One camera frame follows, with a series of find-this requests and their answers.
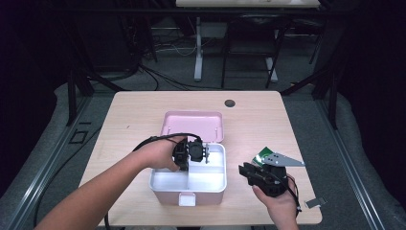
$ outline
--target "metal bracket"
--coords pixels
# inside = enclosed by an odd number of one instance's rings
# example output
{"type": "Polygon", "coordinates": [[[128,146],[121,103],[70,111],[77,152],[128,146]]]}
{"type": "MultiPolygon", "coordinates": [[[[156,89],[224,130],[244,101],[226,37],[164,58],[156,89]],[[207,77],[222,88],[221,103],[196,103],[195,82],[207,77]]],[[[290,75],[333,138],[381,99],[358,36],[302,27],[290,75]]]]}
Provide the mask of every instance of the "metal bracket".
{"type": "Polygon", "coordinates": [[[314,207],[320,207],[326,203],[327,203],[327,201],[323,197],[314,198],[312,200],[304,202],[305,206],[309,209],[314,208],[314,207]]]}
{"type": "Polygon", "coordinates": [[[301,167],[301,166],[305,165],[305,162],[303,162],[303,161],[298,161],[298,160],[292,159],[290,157],[287,157],[287,156],[282,155],[277,152],[273,152],[269,156],[266,156],[262,160],[262,163],[272,165],[272,166],[277,166],[277,167],[283,167],[283,166],[301,167]]]}

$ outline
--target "gray carpet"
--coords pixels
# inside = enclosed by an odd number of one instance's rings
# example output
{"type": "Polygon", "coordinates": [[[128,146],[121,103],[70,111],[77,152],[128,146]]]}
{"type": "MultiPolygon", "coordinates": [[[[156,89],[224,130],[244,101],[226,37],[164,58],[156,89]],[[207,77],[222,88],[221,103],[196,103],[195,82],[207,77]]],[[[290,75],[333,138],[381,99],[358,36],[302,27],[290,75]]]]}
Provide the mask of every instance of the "gray carpet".
{"type": "MultiPolygon", "coordinates": [[[[290,82],[307,77],[313,69],[313,66],[308,64],[313,48],[312,38],[286,39],[276,68],[280,81],[271,84],[269,90],[284,90],[290,86],[290,82]]],[[[219,87],[221,79],[220,50],[221,40],[211,40],[205,45],[201,82],[193,80],[195,53],[190,56],[181,56],[174,50],[161,51],[158,52],[158,62],[145,58],[143,64],[176,81],[198,86],[188,87],[189,89],[219,90],[217,87],[219,87]]],[[[190,51],[179,50],[184,54],[190,51]]],[[[104,74],[104,76],[112,78],[113,74],[104,74]]],[[[169,84],[166,80],[160,78],[157,80],[159,81],[158,90],[184,90],[184,88],[180,89],[169,84]]],[[[156,84],[155,80],[143,71],[137,72],[130,78],[114,82],[129,90],[154,90],[156,84]]],[[[97,82],[92,83],[96,93],[90,99],[78,95],[83,112],[79,114],[79,119],[70,129],[65,127],[68,119],[67,87],[62,85],[56,91],[58,103],[51,122],[20,174],[0,199],[0,229],[6,229],[11,221],[15,221],[15,214],[21,214],[16,213],[21,208],[21,201],[24,200],[26,192],[30,191],[36,172],[43,167],[56,146],[63,144],[61,155],[55,163],[55,169],[79,150],[80,142],[86,135],[84,140],[89,140],[89,142],[63,167],[50,184],[41,201],[38,218],[41,219],[52,207],[77,188],[98,136],[95,131],[102,125],[113,97],[111,90],[97,82]],[[66,140],[66,143],[59,143],[60,137],[65,137],[62,140],[66,140]]],[[[230,89],[264,90],[264,84],[265,79],[226,80],[226,88],[230,89]]],[[[324,103],[313,101],[309,95],[312,87],[312,85],[308,85],[291,96],[283,97],[315,194],[327,200],[327,204],[321,208],[323,221],[318,225],[301,226],[301,229],[373,229],[344,170],[340,150],[324,119],[326,114],[320,109],[320,104],[324,103]]],[[[337,124],[338,133],[364,182],[376,212],[382,220],[382,225],[386,229],[405,229],[406,215],[397,201],[387,193],[379,176],[369,163],[361,146],[350,105],[343,97],[338,99],[337,124]]],[[[23,217],[21,219],[22,229],[33,228],[33,209],[28,209],[27,214],[20,215],[20,217],[23,217]]],[[[263,228],[275,229],[274,226],[256,227],[256,229],[263,228]]],[[[382,229],[382,227],[377,226],[374,229],[382,229]]]]}

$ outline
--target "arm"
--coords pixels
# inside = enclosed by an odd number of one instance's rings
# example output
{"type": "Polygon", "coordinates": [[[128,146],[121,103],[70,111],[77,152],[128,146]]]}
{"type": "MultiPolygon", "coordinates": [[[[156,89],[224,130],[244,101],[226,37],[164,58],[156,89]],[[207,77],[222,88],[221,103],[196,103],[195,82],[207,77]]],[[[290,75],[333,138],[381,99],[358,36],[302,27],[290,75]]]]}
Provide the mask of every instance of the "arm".
{"type": "MultiPolygon", "coordinates": [[[[289,179],[289,188],[294,191],[295,185],[289,179]]],[[[258,186],[253,186],[254,194],[266,206],[269,217],[280,230],[299,229],[296,222],[296,202],[288,191],[277,197],[267,196],[258,186]]]]}
{"type": "MultiPolygon", "coordinates": [[[[177,136],[170,139],[178,143],[184,138],[177,136]]],[[[145,168],[179,169],[171,158],[176,145],[172,141],[159,140],[132,151],[64,198],[35,229],[96,228],[140,171],[145,168]]]]}

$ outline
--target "white desk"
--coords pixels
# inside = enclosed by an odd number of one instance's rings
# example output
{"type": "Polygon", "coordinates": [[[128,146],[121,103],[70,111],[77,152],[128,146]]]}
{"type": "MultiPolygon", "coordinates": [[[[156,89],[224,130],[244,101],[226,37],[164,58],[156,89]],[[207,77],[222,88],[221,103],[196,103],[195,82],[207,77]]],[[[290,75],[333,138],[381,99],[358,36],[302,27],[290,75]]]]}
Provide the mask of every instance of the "white desk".
{"type": "MultiPolygon", "coordinates": [[[[272,224],[238,165],[250,162],[264,147],[302,161],[282,98],[272,91],[170,91],[117,93],[105,118],[80,184],[89,181],[131,152],[140,142],[159,135],[170,110],[218,111],[223,116],[227,154],[227,188],[218,205],[180,207],[159,203],[149,188],[151,170],[132,181],[109,211],[116,226],[204,226],[272,224]],[[234,100],[234,107],[225,106],[234,100]]],[[[322,220],[319,208],[308,209],[315,197],[305,167],[287,167],[296,178],[303,211],[300,224],[322,220]]]]}
{"type": "MultiPolygon", "coordinates": [[[[318,8],[318,0],[176,0],[177,7],[183,8],[318,8]]],[[[201,49],[201,23],[196,20],[196,64],[194,66],[194,80],[201,81],[203,67],[203,51],[201,49]]],[[[272,58],[267,58],[268,69],[272,66],[272,58]]],[[[272,74],[272,82],[277,82],[276,71],[272,74]]]]}

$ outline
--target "wooden table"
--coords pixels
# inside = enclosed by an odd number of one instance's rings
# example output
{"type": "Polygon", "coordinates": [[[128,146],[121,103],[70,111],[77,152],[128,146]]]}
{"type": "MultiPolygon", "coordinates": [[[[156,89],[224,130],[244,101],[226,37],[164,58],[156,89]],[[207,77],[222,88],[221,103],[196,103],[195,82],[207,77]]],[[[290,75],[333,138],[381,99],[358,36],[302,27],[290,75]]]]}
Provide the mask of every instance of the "wooden table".
{"type": "MultiPolygon", "coordinates": [[[[180,207],[159,203],[149,188],[151,170],[142,171],[109,211],[111,225],[204,226],[272,224],[238,165],[250,162],[264,147],[302,161],[282,98],[274,91],[120,92],[107,113],[80,184],[125,157],[149,136],[159,135],[166,112],[209,110],[222,113],[227,188],[219,205],[180,207]],[[227,107],[226,100],[234,100],[227,107]]],[[[308,209],[315,197],[305,167],[287,167],[296,178],[303,211],[300,224],[322,220],[319,208],[308,209]]]]}

